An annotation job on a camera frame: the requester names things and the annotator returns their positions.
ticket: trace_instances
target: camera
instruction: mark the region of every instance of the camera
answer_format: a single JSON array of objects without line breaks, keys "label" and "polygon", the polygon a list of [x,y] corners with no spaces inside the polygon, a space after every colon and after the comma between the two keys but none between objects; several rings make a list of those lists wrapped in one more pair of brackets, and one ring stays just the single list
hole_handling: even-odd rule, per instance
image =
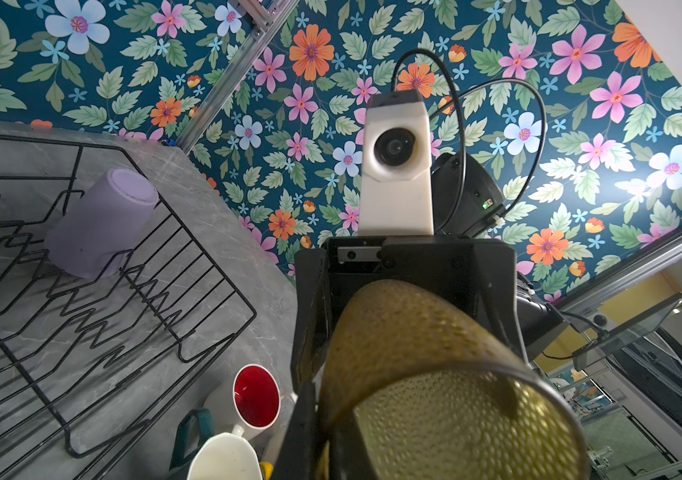
[{"label": "camera", "polygon": [[366,111],[359,235],[433,235],[429,113],[417,90],[377,94]]}]

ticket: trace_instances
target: orange flower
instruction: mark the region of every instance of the orange flower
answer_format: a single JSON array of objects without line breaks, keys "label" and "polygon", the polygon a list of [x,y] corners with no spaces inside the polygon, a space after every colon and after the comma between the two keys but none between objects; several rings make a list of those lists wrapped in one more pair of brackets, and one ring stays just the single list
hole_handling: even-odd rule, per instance
[{"label": "orange flower", "polygon": [[278,210],[269,216],[269,230],[274,232],[276,238],[287,240],[289,236],[296,234],[296,219],[290,218],[290,212]]},{"label": "orange flower", "polygon": [[461,45],[453,45],[448,52],[448,58],[454,63],[463,61],[466,58],[466,48]]},{"label": "orange flower", "polygon": [[584,262],[573,262],[568,270],[576,276],[584,276],[586,274],[586,264]]},{"label": "orange flower", "polygon": [[565,234],[560,230],[552,233],[551,228],[541,230],[541,235],[534,234],[531,237],[531,244],[528,245],[528,255],[531,256],[534,264],[540,264],[544,260],[544,265],[551,265],[555,260],[562,260],[563,250],[568,248],[568,241]]},{"label": "orange flower", "polygon": [[602,220],[590,218],[586,221],[586,231],[590,234],[599,234],[603,230],[605,230],[605,224],[602,223]]},{"label": "orange flower", "polygon": [[314,82],[317,80],[317,73],[320,77],[325,76],[330,70],[328,60],[333,59],[335,49],[330,43],[330,33],[326,28],[317,34],[319,27],[309,25],[307,31],[298,30],[293,41],[297,47],[290,47],[290,60],[293,60],[293,71],[296,75]]},{"label": "orange flower", "polygon": [[207,180],[207,184],[210,185],[211,187],[213,187],[213,190],[216,192],[216,194],[221,195],[221,192],[218,191],[218,190],[216,190],[216,187],[218,187],[218,184],[217,184],[216,181],[213,179],[213,177],[208,178],[207,175],[202,174],[202,178],[204,178],[205,180]]},{"label": "orange flower", "polygon": [[632,57],[630,65],[635,68],[645,68],[651,64],[651,54],[656,62],[661,59],[653,47],[645,41],[634,23],[619,23],[613,32],[613,42],[624,42],[614,50],[619,62],[626,62]]},{"label": "orange flower", "polygon": [[156,102],[156,108],[151,111],[151,123],[160,128],[165,128],[168,124],[176,123],[178,116],[181,115],[181,102],[175,98],[168,98],[167,101]]},{"label": "orange flower", "polygon": [[31,126],[37,128],[53,128],[53,122],[46,120],[32,120]]},{"label": "orange flower", "polygon": [[[448,102],[451,101],[452,99],[453,99],[453,97],[443,97],[442,100],[439,101],[439,107],[442,108],[442,105],[448,103]],[[453,113],[453,108],[454,108],[454,107],[455,107],[455,105],[454,105],[454,104],[451,104],[450,107],[444,109],[444,110],[442,111],[442,113],[443,113],[443,114],[446,114],[446,115],[450,115],[451,113]]]},{"label": "orange flower", "polygon": [[435,84],[435,75],[429,72],[429,65],[412,63],[408,65],[408,71],[399,72],[397,90],[413,90],[421,92],[424,98],[432,96],[432,85]]}]

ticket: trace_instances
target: white camera housing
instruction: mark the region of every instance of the white camera housing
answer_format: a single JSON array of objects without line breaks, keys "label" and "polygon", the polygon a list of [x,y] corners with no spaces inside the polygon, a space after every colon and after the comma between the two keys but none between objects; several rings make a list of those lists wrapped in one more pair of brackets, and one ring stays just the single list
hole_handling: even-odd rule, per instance
[{"label": "white camera housing", "polygon": [[[402,128],[415,140],[405,163],[382,161],[376,141]],[[429,113],[417,90],[371,97],[365,117],[359,235],[433,235]]]}]

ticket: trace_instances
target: blue floral wall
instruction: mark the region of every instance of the blue floral wall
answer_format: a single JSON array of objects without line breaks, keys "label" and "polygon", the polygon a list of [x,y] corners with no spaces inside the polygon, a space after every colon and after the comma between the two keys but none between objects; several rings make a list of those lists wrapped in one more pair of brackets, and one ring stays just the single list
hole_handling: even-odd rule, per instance
[{"label": "blue floral wall", "polygon": [[[173,140],[244,40],[236,20],[221,0],[0,0],[0,119]],[[415,46],[441,55],[460,91],[515,76],[544,96],[541,165],[488,236],[514,245],[546,298],[681,227],[682,88],[614,1],[303,0],[193,149],[288,275],[299,249],[356,234],[365,103]],[[445,104],[428,58],[396,77],[430,111]],[[466,147],[511,201],[540,141],[535,101],[500,85],[460,107]],[[435,156],[459,148],[442,110]]]}]

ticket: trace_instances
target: purple cup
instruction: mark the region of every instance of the purple cup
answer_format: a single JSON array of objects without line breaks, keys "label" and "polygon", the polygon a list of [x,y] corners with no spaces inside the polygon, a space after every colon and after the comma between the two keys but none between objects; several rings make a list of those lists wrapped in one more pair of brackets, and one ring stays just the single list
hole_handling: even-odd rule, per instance
[{"label": "purple cup", "polygon": [[48,258],[74,276],[114,275],[134,248],[160,195],[143,175],[113,168],[79,199],[45,237]]}]

